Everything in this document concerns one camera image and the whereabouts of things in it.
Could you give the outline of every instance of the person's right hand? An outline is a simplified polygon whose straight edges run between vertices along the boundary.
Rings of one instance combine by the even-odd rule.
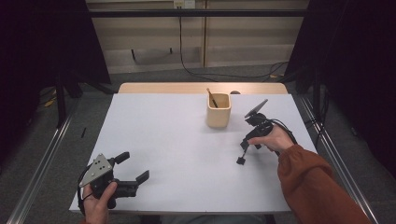
[[[266,145],[271,151],[278,151],[280,153],[294,145],[289,135],[276,124],[268,135],[250,138],[247,140],[247,142],[250,145],[263,144]]]

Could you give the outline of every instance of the wire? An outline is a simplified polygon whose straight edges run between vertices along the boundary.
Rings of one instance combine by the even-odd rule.
[[[182,27],[181,27],[181,17],[178,18],[178,24],[179,24],[179,47],[180,47],[180,60],[181,60],[181,64],[184,68],[184,70],[186,70],[190,75],[194,76],[194,77],[199,77],[199,78],[203,78],[209,81],[214,81],[214,82],[218,82],[217,80],[210,78],[210,77],[202,77],[202,76],[217,76],[217,77],[241,77],[241,78],[258,78],[258,77],[266,77],[265,80],[263,80],[262,82],[267,81],[270,76],[276,71],[278,70],[280,67],[282,67],[284,64],[288,63],[288,62],[282,62],[282,63],[274,63],[271,65],[270,71],[267,74],[264,75],[259,75],[259,76],[253,76],[253,77],[247,77],[247,76],[240,76],[240,75],[229,75],[229,74],[218,74],[218,73],[194,73],[192,71],[190,71],[189,69],[187,69],[187,67],[184,64],[183,61],[183,53],[182,53],[182,46],[183,46],[183,42],[182,42]]]

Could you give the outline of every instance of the gray carpet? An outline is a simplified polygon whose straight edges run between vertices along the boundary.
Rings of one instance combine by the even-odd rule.
[[[233,76],[205,76],[216,81],[277,81],[277,78],[254,77],[266,75],[270,66],[237,66],[205,69],[191,69],[196,73],[216,73]],[[184,70],[145,72],[138,74],[120,74],[111,77],[112,85],[117,90],[123,82],[180,82],[209,81],[199,76],[189,75]],[[68,105],[77,104],[76,112],[58,147],[49,170],[44,174],[44,180],[35,196],[24,223],[78,223],[82,215],[71,213],[68,208],[75,195],[77,179],[88,163],[97,136],[102,127],[112,96],[81,84],[84,94],[79,99],[66,97]],[[309,120],[301,104],[301,95],[295,93],[294,83],[288,83],[287,89],[293,93],[303,120]],[[18,199],[24,193],[35,168],[55,133],[57,123],[56,105],[40,106],[32,122],[23,134],[21,141],[15,146],[13,153],[3,164],[0,175],[0,223],[6,223]],[[313,141],[317,133],[308,127]],[[372,156],[363,139],[350,131],[351,126],[342,112],[330,101],[326,118],[326,130],[331,136],[346,167],[354,177],[357,185],[370,203],[379,223],[394,223],[396,220],[396,181]],[[329,156],[319,142],[318,153],[329,162]],[[292,214],[275,214],[276,223],[296,223]],[[139,223],[137,216],[117,214],[112,215],[110,223]]]

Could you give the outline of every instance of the black metal bar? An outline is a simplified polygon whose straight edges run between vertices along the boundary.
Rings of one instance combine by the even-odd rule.
[[[128,18],[128,17],[305,17],[322,15],[330,11],[312,11],[306,9],[91,9],[84,11],[36,11],[57,15],[90,16],[92,18]]]

